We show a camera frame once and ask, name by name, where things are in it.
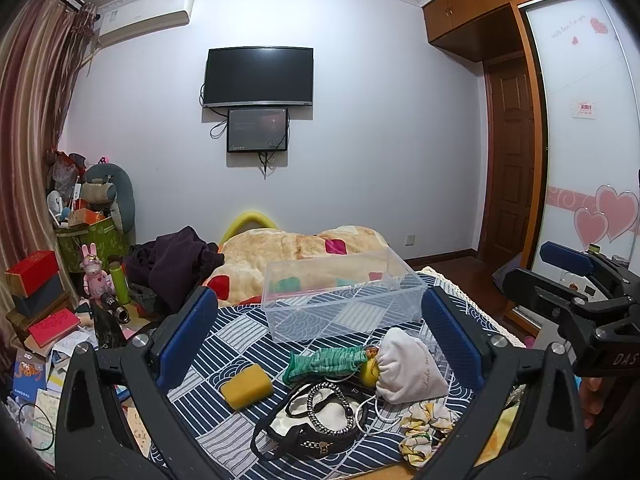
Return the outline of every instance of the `green striped fabric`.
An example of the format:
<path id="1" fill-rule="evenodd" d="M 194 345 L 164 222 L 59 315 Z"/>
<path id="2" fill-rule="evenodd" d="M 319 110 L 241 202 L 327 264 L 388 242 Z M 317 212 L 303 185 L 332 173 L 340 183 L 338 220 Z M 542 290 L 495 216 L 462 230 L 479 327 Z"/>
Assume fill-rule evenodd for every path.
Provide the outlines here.
<path id="1" fill-rule="evenodd" d="M 367 361 L 364 347 L 321 348 L 313 355 L 297 355 L 293 352 L 282 381 L 291 386 L 312 375 L 339 378 L 353 374 Z"/>

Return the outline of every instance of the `wooden floor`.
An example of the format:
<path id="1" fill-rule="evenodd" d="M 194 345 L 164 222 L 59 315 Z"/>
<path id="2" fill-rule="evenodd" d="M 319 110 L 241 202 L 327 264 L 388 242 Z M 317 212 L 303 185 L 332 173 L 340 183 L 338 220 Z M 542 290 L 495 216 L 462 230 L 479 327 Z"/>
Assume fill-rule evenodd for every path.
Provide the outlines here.
<path id="1" fill-rule="evenodd" d="M 504 317 L 508 300 L 492 281 L 492 274 L 496 267 L 489 266 L 472 256 L 431 264 L 430 267 L 449 278 L 489 316 L 524 341 L 527 334 Z"/>

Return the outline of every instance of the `air conditioner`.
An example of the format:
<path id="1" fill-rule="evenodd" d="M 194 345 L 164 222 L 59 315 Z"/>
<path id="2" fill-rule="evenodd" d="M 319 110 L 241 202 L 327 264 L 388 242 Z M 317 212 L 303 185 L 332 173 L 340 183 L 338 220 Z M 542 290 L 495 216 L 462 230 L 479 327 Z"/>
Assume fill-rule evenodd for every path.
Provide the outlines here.
<path id="1" fill-rule="evenodd" d="M 194 0 L 137 0 L 107 12 L 100 27 L 105 47 L 163 28 L 187 25 Z"/>

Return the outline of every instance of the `blue gripper pad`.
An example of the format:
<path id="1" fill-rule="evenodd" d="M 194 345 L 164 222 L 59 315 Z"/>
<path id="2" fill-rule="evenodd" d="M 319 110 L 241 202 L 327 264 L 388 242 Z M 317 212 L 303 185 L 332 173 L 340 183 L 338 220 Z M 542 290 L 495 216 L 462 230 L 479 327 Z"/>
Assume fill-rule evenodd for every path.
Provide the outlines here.
<path id="1" fill-rule="evenodd" d="M 164 393 L 182 384 L 193 358 L 218 316 L 218 298 L 209 287 L 200 286 L 174 316 L 175 320 L 172 322 L 167 323 L 168 319 L 165 320 L 163 325 L 167 323 L 167 333 L 158 338 L 161 347 L 156 383 Z M 173 335 L 163 342 L 162 337 L 169 336 L 170 332 Z"/>
<path id="2" fill-rule="evenodd" d="M 577 276 L 593 274 L 593 262 L 584 253 L 574 251 L 553 242 L 545 242 L 540 247 L 540 258 L 543 262 L 568 270 Z"/>
<path id="3" fill-rule="evenodd" d="M 421 306 L 422 317 L 435 336 L 456 379 L 465 388 L 471 388 L 475 392 L 481 390 L 484 386 L 483 361 L 487 358 L 488 347 L 480 325 L 471 316 L 461 312 L 439 286 L 428 288 L 424 292 Z"/>

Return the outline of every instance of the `striped curtain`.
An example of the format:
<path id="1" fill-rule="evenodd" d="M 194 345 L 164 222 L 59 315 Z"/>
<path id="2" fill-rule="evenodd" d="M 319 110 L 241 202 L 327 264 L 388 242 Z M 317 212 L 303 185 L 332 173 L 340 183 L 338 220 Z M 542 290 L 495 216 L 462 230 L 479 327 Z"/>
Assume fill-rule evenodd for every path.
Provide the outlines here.
<path id="1" fill-rule="evenodd" d="M 47 158 L 58 145 L 96 8 L 70 10 L 59 0 L 29 0 L 0 42 L 0 272 L 36 250 L 55 250 L 47 210 Z M 0 371 L 19 343 L 5 315 L 14 307 L 0 277 Z"/>

